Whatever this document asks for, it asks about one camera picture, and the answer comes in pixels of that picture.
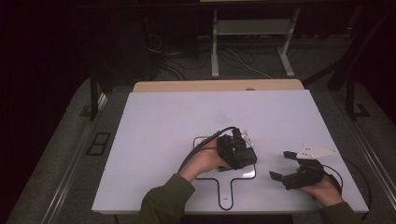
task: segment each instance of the jacket sleeve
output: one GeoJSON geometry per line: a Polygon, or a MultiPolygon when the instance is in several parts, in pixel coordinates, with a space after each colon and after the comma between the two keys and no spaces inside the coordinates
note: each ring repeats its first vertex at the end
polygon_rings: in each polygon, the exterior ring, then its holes
{"type": "Polygon", "coordinates": [[[363,221],[355,214],[348,203],[338,203],[319,209],[323,224],[361,224],[363,221]]]}
{"type": "Polygon", "coordinates": [[[146,194],[133,223],[177,224],[184,215],[187,200],[194,192],[190,182],[180,175],[172,175],[165,185],[146,194]]]}

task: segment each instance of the hand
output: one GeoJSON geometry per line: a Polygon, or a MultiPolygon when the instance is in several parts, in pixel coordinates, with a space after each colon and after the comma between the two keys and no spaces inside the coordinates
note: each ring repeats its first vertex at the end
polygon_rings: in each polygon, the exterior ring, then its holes
{"type": "Polygon", "coordinates": [[[330,206],[343,203],[344,199],[334,186],[328,176],[323,176],[322,180],[313,186],[306,186],[298,190],[304,191],[313,196],[322,206],[330,206]]]}
{"type": "Polygon", "coordinates": [[[206,149],[193,155],[179,174],[189,182],[192,182],[198,175],[209,172],[219,166],[230,167],[218,154],[217,140],[216,138],[204,145],[202,148],[206,149]]]}

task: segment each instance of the person's arm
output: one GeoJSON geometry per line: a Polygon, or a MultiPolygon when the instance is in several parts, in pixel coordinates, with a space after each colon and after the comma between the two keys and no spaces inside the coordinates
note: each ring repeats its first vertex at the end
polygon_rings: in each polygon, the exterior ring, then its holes
{"type": "Polygon", "coordinates": [[[319,209],[323,224],[363,223],[326,175],[316,185],[303,187],[299,190],[307,192],[323,206],[319,209]]]}
{"type": "Polygon", "coordinates": [[[216,146],[217,139],[206,144],[204,147],[210,149],[197,152],[178,174],[172,175],[163,186],[151,189],[143,198],[133,223],[178,223],[187,200],[195,191],[191,184],[195,177],[219,166],[229,167],[219,156],[216,146]]]}

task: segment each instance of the white tabletop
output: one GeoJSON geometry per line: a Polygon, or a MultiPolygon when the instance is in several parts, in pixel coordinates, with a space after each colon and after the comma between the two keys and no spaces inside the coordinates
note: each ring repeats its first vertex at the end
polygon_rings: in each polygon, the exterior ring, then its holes
{"type": "MultiPolygon", "coordinates": [[[[92,210],[137,212],[145,194],[177,172],[195,137],[229,126],[248,130],[258,157],[256,176],[233,181],[229,211],[219,206],[215,180],[194,180],[196,191],[186,204],[187,214],[291,214],[318,209],[311,197],[285,190],[268,173],[296,172],[298,162],[283,158],[283,151],[298,152],[303,145],[336,149],[309,91],[184,91],[130,94],[92,210]]],[[[343,197],[352,209],[368,211],[340,155],[319,161],[341,174],[343,197]]]]}

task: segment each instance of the wrist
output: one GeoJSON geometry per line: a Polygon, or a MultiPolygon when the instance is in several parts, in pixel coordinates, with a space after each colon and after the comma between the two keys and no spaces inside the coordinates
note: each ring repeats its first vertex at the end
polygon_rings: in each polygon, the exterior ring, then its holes
{"type": "Polygon", "coordinates": [[[178,174],[191,183],[200,172],[187,163],[178,174]]]}
{"type": "Polygon", "coordinates": [[[321,192],[320,194],[314,196],[317,201],[324,207],[336,205],[338,203],[343,203],[344,199],[336,190],[330,190],[321,192]]]}

